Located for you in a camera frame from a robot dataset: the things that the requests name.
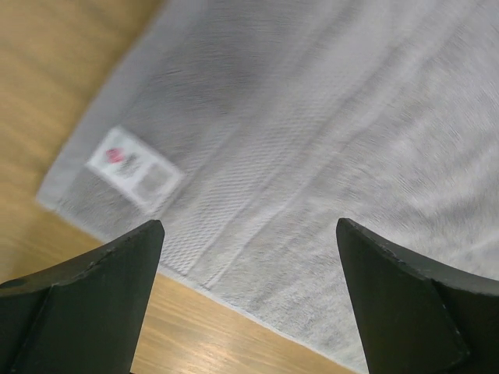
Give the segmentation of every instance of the wood grain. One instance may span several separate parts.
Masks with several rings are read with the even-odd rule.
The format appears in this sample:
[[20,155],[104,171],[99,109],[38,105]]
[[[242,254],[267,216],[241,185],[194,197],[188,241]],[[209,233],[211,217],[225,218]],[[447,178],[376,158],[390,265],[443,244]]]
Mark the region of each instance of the wood grain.
[[[0,282],[99,245],[34,197],[85,107],[158,3],[0,0]],[[133,370],[349,373],[160,275]]]

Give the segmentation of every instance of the towel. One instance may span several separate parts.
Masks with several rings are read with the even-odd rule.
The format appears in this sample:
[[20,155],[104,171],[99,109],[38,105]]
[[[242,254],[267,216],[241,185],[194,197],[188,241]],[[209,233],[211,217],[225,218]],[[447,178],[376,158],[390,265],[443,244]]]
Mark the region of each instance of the towel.
[[499,280],[498,122],[494,0],[171,0],[38,199],[366,373],[338,218]]

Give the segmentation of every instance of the wooden table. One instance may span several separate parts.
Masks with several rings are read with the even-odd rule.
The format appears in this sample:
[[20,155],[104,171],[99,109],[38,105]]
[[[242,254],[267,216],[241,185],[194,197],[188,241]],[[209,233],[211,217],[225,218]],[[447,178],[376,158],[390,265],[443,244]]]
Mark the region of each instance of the wooden table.
[[[99,243],[41,209],[41,179],[158,0],[0,0],[0,283]],[[347,370],[158,275],[133,371]]]

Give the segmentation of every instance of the care label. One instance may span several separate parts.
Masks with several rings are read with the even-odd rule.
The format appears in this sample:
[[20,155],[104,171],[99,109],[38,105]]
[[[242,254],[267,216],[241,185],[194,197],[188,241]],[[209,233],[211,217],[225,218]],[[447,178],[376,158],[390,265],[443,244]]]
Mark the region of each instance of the care label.
[[149,214],[183,177],[174,164],[121,127],[109,131],[86,166]]

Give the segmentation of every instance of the fabric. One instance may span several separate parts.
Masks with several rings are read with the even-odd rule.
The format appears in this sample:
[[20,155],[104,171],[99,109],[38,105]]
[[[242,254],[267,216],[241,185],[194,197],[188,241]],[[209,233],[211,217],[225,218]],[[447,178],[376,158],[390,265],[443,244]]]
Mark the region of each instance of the fabric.
[[108,241],[153,218],[84,167],[119,125],[185,175],[160,271],[357,372],[334,227],[499,279],[499,4],[172,0],[38,199]]

